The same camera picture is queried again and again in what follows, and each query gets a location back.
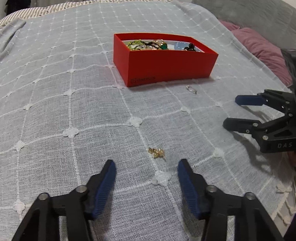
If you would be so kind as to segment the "gold cage ring green stone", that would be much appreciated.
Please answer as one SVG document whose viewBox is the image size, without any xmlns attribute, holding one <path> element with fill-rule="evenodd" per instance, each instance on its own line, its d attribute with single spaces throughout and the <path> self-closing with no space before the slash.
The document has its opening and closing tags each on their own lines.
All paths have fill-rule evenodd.
<svg viewBox="0 0 296 241">
<path fill-rule="evenodd" d="M 168 44 L 162 39 L 150 41 L 147 45 L 157 50 L 168 50 Z"/>
</svg>

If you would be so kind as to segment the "pink blanket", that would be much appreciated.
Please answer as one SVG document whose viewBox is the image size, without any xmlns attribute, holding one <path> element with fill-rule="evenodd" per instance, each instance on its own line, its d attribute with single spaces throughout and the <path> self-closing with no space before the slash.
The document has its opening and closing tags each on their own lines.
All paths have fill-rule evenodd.
<svg viewBox="0 0 296 241">
<path fill-rule="evenodd" d="M 292 77 L 279 47 L 251 28 L 242 28 L 226 21 L 220 21 L 220 23 L 230 30 L 241 44 L 264 63 L 285 86 L 292 86 Z"/>
</svg>

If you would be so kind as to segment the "grey checked bedspread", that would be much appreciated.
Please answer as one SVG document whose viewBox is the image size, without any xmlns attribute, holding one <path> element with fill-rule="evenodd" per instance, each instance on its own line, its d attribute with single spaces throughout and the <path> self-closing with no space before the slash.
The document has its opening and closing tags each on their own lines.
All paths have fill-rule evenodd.
<svg viewBox="0 0 296 241">
<path fill-rule="evenodd" d="M 193 37 L 218 53 L 207 79 L 127 88 L 113 63 L 115 33 Z M 239 94 L 286 91 L 281 81 L 205 8 L 177 1 L 95 3 L 1 29 L 1 240 L 11 240 L 36 197 L 66 194 L 112 159 L 116 182 L 95 240 L 200 240 L 177 165 L 226 193 L 253 192 L 286 229 L 295 171 L 286 154 L 262 154 L 227 117 L 269 121 L 267 106 Z M 164 161 L 148 148 L 165 151 Z"/>
</svg>

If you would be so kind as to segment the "green bead bracelet pink pendant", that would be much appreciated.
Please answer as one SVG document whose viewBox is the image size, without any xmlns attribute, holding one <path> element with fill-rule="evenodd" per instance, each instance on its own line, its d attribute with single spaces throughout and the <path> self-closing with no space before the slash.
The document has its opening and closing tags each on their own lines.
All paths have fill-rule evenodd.
<svg viewBox="0 0 296 241">
<path fill-rule="evenodd" d="M 148 45 L 147 42 L 144 42 L 142 40 L 134 40 L 131 42 L 127 43 L 127 47 L 128 49 L 132 50 L 132 51 L 136 51 L 136 50 L 152 50 L 153 47 Z"/>
</svg>

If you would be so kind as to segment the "black hair claw clip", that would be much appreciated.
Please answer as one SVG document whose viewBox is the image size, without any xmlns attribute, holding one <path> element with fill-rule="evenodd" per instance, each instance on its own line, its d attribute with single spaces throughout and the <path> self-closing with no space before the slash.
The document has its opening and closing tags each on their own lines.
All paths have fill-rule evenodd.
<svg viewBox="0 0 296 241">
<path fill-rule="evenodd" d="M 196 52 L 196 50 L 195 50 L 195 45 L 194 45 L 193 43 L 189 43 L 189 45 L 186 46 L 186 47 L 184 48 L 184 50 L 185 50 L 185 51 L 194 51 L 194 52 Z"/>
</svg>

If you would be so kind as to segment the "small gold earring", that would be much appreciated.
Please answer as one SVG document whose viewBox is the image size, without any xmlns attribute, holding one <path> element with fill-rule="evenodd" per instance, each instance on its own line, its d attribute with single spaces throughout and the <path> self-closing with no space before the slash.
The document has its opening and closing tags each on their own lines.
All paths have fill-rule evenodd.
<svg viewBox="0 0 296 241">
<path fill-rule="evenodd" d="M 165 151 L 163 149 L 161 149 L 161 148 L 148 148 L 147 151 L 148 151 L 149 154 L 151 154 L 151 156 L 154 159 L 161 158 L 164 161 L 166 161 Z"/>
</svg>

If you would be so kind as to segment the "red cardboard box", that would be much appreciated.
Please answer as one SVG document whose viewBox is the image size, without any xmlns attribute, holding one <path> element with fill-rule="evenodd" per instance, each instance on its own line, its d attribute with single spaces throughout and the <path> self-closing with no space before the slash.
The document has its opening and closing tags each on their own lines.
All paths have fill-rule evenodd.
<svg viewBox="0 0 296 241">
<path fill-rule="evenodd" d="M 125 41 L 188 42 L 200 52 L 186 50 L 131 50 Z M 126 87 L 183 79 L 208 78 L 218 53 L 192 37 L 164 33 L 117 33 L 113 36 L 113 63 Z"/>
</svg>

